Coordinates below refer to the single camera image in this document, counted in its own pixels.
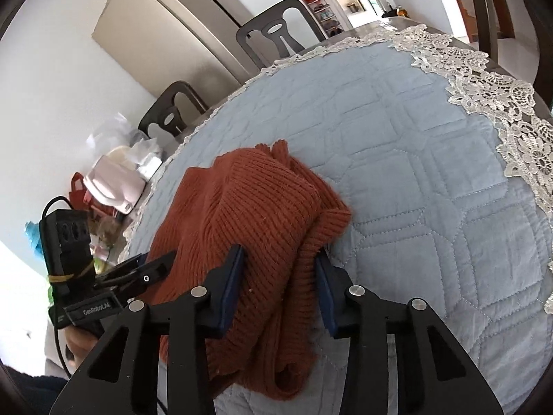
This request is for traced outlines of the person's left hand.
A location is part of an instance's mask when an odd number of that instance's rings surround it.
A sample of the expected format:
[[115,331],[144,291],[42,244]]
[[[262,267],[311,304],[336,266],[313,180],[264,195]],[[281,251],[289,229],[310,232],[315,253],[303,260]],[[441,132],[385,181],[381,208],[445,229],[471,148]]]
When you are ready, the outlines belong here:
[[92,333],[74,326],[65,328],[61,336],[63,358],[68,370],[73,374],[96,346],[98,339]]

